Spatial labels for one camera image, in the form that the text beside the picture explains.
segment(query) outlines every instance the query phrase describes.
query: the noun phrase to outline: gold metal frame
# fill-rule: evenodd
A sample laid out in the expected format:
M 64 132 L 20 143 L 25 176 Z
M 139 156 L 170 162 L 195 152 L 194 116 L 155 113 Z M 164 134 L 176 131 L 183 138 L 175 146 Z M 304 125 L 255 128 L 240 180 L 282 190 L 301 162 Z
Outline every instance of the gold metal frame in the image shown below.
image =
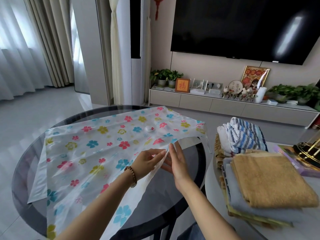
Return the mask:
M 242 80 L 245 78 L 247 68 L 266 69 L 266 71 L 267 71 L 267 72 L 266 72 L 266 77 L 263 79 L 262 84 L 261 84 L 261 87 L 263 87 L 263 85 L 264 85 L 264 83 L 265 83 L 265 81 L 266 81 L 266 79 L 267 79 L 267 76 L 268 76 L 268 74 L 269 74 L 269 72 L 270 72 L 270 68 L 266 68 L 266 67 L 256 67 L 256 66 L 246 65 L 246 66 L 245 66 L 245 69 L 244 69 L 244 72 L 243 72 L 243 75 L 242 75 L 241 83 L 242 83 Z

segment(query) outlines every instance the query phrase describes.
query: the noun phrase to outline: tv stand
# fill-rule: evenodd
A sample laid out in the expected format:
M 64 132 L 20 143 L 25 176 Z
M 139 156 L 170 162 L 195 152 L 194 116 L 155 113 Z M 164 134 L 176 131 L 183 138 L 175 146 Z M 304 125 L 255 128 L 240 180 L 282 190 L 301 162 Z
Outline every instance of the tv stand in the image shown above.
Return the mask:
M 250 103 L 221 98 L 219 95 L 209 94 L 207 91 L 204 95 L 196 95 L 175 92 L 172 88 L 160 88 L 157 85 L 153 85 L 149 89 L 150 104 L 300 125 L 305 126 L 306 129 L 320 114 L 309 106 L 292 104 L 273 106 L 266 104 L 265 101 L 262 101 L 262 103 Z

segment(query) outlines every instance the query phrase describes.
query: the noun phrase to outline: picture frame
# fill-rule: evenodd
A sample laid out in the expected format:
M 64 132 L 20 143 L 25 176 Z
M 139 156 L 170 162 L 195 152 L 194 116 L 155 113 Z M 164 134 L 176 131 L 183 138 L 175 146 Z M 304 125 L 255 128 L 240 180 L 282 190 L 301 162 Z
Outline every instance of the picture frame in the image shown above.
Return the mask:
M 264 85 L 269 72 L 270 68 L 247 65 L 244 69 L 241 83 L 244 88 L 252 88 L 253 92 L 256 93 L 259 87 Z
M 175 92 L 190 92 L 190 79 L 186 78 L 177 78 Z

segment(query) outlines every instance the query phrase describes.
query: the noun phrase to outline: striped towel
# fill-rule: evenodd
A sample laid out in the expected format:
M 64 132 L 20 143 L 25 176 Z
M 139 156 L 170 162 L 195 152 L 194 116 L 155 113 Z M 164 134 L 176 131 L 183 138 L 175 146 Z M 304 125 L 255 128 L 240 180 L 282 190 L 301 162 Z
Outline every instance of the striped towel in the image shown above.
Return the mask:
M 259 126 L 237 117 L 232 117 L 226 128 L 231 150 L 234 154 L 245 153 L 246 149 L 268 151 Z

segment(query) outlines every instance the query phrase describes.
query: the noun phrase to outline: television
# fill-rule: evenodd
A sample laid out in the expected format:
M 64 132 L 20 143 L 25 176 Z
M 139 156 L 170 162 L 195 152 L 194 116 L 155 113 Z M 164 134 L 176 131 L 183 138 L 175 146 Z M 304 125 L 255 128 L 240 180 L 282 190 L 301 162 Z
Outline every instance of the television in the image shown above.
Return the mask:
M 320 0 L 177 0 L 171 51 L 302 65 Z

